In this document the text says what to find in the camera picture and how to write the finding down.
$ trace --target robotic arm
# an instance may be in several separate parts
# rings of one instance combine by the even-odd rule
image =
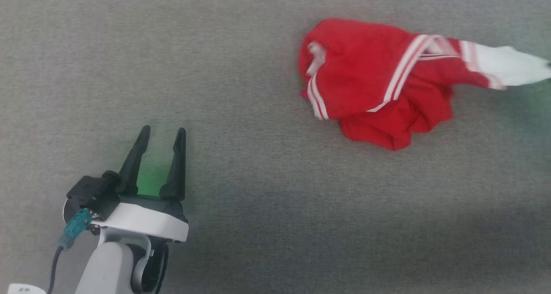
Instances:
[[[90,217],[85,228],[99,235],[75,294],[159,293],[167,268],[168,243],[186,241],[189,226],[181,201],[185,198],[186,132],[178,130],[167,183],[159,197],[139,195],[136,181],[147,149],[150,127],[143,127],[119,173],[84,176],[67,193],[63,219],[69,226],[81,211]],[[59,247],[53,263],[53,290]],[[39,288],[12,284],[8,294],[44,294]]]

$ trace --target white label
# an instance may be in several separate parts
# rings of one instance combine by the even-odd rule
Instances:
[[[46,294],[46,292],[33,285],[12,283],[9,285],[8,294]]]

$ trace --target teal connector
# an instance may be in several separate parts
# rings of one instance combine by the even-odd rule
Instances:
[[[92,215],[88,209],[81,209],[65,226],[63,236],[59,238],[58,244],[67,250],[73,246],[75,239],[86,231],[92,223]]]

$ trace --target gray fabric surface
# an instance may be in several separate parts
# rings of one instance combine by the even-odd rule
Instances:
[[[189,241],[164,294],[551,292],[551,84],[458,87],[456,118],[390,152],[299,98],[320,19],[551,58],[549,0],[0,0],[0,288],[47,287],[65,193],[143,173],[188,134]],[[77,286],[97,239],[59,261]]]

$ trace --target red cloth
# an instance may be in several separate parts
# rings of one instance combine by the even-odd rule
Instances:
[[[312,76],[311,43],[325,49],[325,62]],[[349,139],[403,149],[412,132],[426,133],[452,118],[453,84],[490,86],[487,76],[470,71],[461,48],[455,39],[327,19],[301,47],[299,69],[308,82],[303,96],[319,118],[338,119]]]

